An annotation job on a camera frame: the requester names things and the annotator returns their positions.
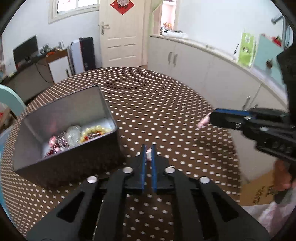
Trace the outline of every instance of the cabinet countertop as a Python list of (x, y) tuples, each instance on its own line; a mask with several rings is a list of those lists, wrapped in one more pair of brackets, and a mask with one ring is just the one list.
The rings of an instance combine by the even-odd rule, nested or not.
[(249, 76), (251, 76), (254, 80), (262, 84), (263, 87), (268, 89), (284, 106), (287, 106), (287, 93), (285, 90), (278, 87), (271, 79), (269, 79), (265, 74), (261, 73), (260, 71), (256, 70), (255, 68), (246, 68), (244, 66), (239, 65), (235, 57), (231, 54), (228, 54), (226, 52), (223, 52), (222, 50), (216, 49), (213, 46), (207, 45), (205, 43), (201, 43), (195, 40), (191, 39), (178, 39), (178, 38), (172, 38), (172, 37), (165, 37), (161, 35), (150, 35), (150, 37), (155, 38), (161, 38), (166, 39), (170, 41), (174, 41), (177, 43), (182, 43), (188, 46), (191, 46), (193, 48), (205, 51), (209, 54), (212, 54), (216, 56), (217, 58), (220, 58), (222, 60), (225, 60), (226, 62), (232, 64), (233, 66), (239, 68), (240, 70), (247, 73)]

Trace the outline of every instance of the pink wall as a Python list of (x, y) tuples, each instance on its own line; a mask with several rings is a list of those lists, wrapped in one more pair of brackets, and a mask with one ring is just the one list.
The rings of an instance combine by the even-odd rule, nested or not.
[(167, 1), (163, 1), (163, 9), (161, 12), (161, 21), (160, 25), (163, 26), (165, 22), (171, 23), (172, 27), (174, 26), (175, 21), (175, 12), (176, 12), (176, 2), (173, 5), (169, 4)]

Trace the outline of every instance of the brown cardboard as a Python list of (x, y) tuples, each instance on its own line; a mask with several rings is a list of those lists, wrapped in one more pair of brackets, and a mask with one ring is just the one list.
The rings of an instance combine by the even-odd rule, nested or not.
[(273, 171), (242, 186), (241, 206), (269, 204), (273, 201)]

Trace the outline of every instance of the heart-shaped decoration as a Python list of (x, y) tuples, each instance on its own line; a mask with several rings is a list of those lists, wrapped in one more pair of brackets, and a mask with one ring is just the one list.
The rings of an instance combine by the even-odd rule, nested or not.
[(117, 0), (118, 4), (122, 7), (129, 4), (130, 0)]

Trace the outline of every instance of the window frame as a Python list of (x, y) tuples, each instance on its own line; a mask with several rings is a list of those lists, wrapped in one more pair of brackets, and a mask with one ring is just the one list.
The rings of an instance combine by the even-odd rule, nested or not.
[(64, 18), (68, 18), (74, 15), (78, 15), (85, 12), (94, 12), (99, 11), (99, 0), (97, 4), (79, 7), (78, 8), (78, 0), (76, 0), (76, 8), (66, 11), (64, 13), (57, 13), (57, 4), (58, 0), (50, 0), (49, 1), (49, 17), (48, 23), (54, 23)]

